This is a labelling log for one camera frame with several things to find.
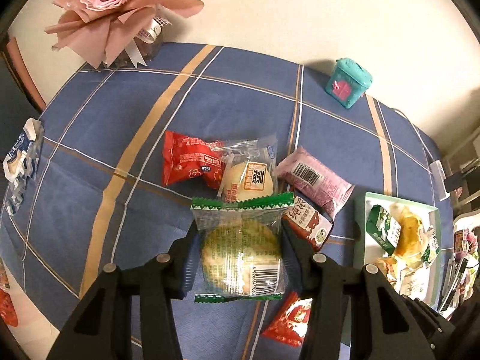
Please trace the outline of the orange cracker packet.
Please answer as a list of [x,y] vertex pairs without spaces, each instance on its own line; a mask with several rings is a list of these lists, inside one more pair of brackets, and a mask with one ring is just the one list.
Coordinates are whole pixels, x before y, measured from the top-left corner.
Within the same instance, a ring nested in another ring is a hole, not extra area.
[[394,255],[378,258],[373,264],[397,292],[401,289],[404,277],[414,272],[414,266],[408,266],[405,261]]

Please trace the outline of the large red snack packet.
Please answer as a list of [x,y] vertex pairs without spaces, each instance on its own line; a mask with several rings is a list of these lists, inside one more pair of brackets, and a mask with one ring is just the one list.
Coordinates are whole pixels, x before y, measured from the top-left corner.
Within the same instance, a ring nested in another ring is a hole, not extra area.
[[290,292],[261,336],[300,347],[308,330],[311,307],[312,298],[301,299],[296,292]]

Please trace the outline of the yellow cake packet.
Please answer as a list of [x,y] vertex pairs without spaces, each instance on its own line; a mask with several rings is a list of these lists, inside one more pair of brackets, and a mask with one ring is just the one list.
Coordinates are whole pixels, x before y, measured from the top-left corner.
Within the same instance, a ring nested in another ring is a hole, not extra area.
[[399,203],[390,206],[390,213],[401,226],[394,255],[406,262],[420,261],[427,245],[422,219],[406,205]]

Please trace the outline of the green-white corn snack packet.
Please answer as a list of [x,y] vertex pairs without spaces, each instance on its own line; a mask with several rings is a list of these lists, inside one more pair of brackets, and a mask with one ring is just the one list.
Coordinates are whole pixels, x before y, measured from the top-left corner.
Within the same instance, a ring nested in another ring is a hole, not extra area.
[[435,259],[438,257],[440,252],[439,242],[436,236],[436,230],[433,226],[430,226],[425,233],[427,238],[427,246],[424,253],[421,256],[421,261],[424,267],[429,267]]

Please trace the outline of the green-edged clear pastry packet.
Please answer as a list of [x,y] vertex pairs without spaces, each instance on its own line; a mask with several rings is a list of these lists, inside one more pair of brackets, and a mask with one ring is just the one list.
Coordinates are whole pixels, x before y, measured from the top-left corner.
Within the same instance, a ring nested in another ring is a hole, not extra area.
[[291,192],[242,202],[192,199],[199,231],[203,290],[198,303],[280,299],[285,291],[281,219]]

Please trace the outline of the white teal-rimmed tray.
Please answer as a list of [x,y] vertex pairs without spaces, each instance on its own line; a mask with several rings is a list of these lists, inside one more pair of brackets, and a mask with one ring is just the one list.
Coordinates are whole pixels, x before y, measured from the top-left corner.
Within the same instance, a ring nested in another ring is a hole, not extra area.
[[432,308],[441,284],[439,209],[377,193],[355,200],[353,266],[372,264],[400,295]]

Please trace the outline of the brown-red snack packet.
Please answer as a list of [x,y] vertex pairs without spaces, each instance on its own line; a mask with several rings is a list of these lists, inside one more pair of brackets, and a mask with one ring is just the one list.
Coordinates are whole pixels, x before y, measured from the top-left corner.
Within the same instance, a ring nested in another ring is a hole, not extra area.
[[294,205],[283,215],[296,236],[306,240],[318,252],[329,237],[333,223],[301,197],[295,197]]

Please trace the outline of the blue plaid tablecloth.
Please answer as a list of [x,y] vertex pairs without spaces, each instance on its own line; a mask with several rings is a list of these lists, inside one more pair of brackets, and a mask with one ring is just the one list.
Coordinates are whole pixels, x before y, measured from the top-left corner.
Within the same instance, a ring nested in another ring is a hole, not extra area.
[[49,359],[441,359],[436,145],[308,67],[167,44],[79,69],[10,156],[1,254]]

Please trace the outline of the pink snack packet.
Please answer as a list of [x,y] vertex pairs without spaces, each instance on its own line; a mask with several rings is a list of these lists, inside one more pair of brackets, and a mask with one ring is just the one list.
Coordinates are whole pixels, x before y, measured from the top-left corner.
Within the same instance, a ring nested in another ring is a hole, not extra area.
[[301,146],[276,166],[274,174],[316,203],[332,220],[355,188]]

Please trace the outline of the small red snack packet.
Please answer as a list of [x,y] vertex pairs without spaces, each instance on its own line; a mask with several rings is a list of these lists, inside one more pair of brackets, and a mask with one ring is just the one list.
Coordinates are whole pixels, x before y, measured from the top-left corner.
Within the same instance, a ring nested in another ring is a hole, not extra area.
[[173,131],[167,131],[163,137],[163,186],[202,178],[210,188],[219,189],[224,165],[207,142]]

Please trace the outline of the white power strip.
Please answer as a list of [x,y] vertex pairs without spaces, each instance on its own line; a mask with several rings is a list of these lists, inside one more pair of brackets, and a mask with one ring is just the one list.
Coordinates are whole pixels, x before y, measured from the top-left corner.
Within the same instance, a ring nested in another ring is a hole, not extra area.
[[444,181],[446,180],[446,175],[443,169],[443,165],[440,160],[434,160],[429,165],[430,172],[433,176],[433,181],[435,183],[436,189],[439,194],[439,201],[445,201],[450,197],[450,193],[446,190]]

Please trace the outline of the black power adapter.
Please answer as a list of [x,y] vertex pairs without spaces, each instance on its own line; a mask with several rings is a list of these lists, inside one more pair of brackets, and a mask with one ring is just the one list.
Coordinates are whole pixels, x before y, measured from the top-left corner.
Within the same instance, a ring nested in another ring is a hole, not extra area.
[[459,189],[465,180],[465,174],[463,172],[455,172],[450,176],[447,176],[443,181],[445,190],[448,193],[454,192]]

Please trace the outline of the crumpled blue-white wrapper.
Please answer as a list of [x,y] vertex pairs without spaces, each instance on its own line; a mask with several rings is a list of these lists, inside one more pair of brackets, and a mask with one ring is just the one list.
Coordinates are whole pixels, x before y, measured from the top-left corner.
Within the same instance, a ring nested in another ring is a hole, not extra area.
[[36,178],[43,140],[44,127],[41,120],[29,118],[3,160],[4,176],[8,181],[4,206],[10,216],[20,209],[28,181]]

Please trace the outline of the clear wrapped round pastry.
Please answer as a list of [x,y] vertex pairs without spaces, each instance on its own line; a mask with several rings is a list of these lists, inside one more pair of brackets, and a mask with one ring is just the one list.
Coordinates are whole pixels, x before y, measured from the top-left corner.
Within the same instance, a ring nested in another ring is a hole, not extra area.
[[277,194],[277,146],[276,135],[222,141],[215,149],[224,165],[217,197],[237,203]]

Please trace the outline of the teal toy house box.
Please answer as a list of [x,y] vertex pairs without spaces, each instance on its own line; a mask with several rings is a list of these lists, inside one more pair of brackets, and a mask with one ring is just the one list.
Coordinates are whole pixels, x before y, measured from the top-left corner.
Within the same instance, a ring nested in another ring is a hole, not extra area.
[[372,75],[350,58],[336,60],[325,91],[344,108],[350,109],[373,82]]

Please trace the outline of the pink flower bouquet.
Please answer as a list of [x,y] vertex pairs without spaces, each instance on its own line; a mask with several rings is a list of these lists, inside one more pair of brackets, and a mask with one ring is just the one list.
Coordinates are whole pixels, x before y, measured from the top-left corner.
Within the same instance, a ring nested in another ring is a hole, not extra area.
[[54,50],[67,47],[93,68],[111,66],[121,53],[134,65],[144,63],[134,38],[158,15],[160,8],[184,18],[198,14],[201,0],[54,0],[64,13],[45,28],[57,36]]

